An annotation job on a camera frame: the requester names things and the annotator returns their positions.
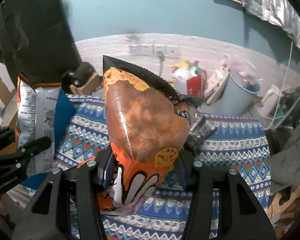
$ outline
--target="white pitcher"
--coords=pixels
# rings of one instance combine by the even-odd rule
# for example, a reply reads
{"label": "white pitcher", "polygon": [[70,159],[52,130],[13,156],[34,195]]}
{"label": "white pitcher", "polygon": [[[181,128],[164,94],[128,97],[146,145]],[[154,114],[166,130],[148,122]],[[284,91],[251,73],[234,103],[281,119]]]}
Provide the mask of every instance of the white pitcher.
{"label": "white pitcher", "polygon": [[263,104],[263,106],[259,108],[259,114],[261,116],[267,117],[271,113],[272,109],[277,106],[279,94],[279,88],[275,85],[272,85],[261,101]]}

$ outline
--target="blue trash bin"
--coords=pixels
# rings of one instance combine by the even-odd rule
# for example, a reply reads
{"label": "blue trash bin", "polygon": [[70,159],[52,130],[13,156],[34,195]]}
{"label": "blue trash bin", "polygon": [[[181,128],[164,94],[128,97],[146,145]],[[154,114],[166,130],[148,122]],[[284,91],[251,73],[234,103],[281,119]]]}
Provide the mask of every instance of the blue trash bin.
{"label": "blue trash bin", "polygon": [[249,106],[252,99],[260,92],[260,84],[250,85],[248,88],[240,86],[230,72],[230,78],[222,97],[223,114],[240,116]]}

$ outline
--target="metal bolt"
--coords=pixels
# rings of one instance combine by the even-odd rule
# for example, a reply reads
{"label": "metal bolt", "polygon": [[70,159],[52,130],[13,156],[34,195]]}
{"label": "metal bolt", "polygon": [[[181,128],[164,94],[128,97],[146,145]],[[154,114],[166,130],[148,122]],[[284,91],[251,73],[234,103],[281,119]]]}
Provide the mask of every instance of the metal bolt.
{"label": "metal bolt", "polygon": [[238,172],[237,172],[237,170],[236,169],[229,169],[229,173],[231,174],[231,175],[236,175]]}
{"label": "metal bolt", "polygon": [[87,162],[87,165],[88,165],[89,167],[92,167],[92,166],[96,165],[96,161],[94,161],[94,160],[88,161],[88,162]]}
{"label": "metal bolt", "polygon": [[201,166],[202,166],[202,162],[200,162],[200,161],[195,161],[195,162],[193,163],[193,165],[196,166],[196,167],[201,167]]}
{"label": "metal bolt", "polygon": [[52,169],[52,173],[53,173],[53,174],[57,174],[57,173],[59,173],[60,171],[61,171],[61,169],[60,169],[59,167],[55,167],[55,168]]}

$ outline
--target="white cartoon glove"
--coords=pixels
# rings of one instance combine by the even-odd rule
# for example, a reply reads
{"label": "white cartoon glove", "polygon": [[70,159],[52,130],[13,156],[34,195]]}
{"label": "white cartoon glove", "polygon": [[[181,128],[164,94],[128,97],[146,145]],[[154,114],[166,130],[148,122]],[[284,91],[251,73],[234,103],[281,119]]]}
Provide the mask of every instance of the white cartoon glove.
{"label": "white cartoon glove", "polygon": [[116,178],[114,175],[114,184],[103,193],[104,197],[109,193],[109,196],[113,198],[113,206],[116,208],[116,214],[120,214],[123,210],[125,210],[126,214],[126,211],[135,206],[141,197],[144,197],[145,200],[148,199],[159,179],[159,174],[155,173],[145,181],[147,174],[144,171],[139,171],[134,174],[128,190],[125,191],[123,185],[123,169],[123,166],[119,164]]}

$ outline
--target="orange snack bag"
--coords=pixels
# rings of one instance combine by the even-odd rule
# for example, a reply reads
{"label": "orange snack bag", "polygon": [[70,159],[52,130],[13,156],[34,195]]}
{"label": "orange snack bag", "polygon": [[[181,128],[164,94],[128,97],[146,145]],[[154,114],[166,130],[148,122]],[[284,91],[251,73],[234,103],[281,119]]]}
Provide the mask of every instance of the orange snack bag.
{"label": "orange snack bag", "polygon": [[173,165],[197,105],[189,97],[180,101],[175,90],[150,71],[106,56],[103,82],[109,140],[118,167],[113,184],[98,193],[98,203],[103,213],[128,215]]}

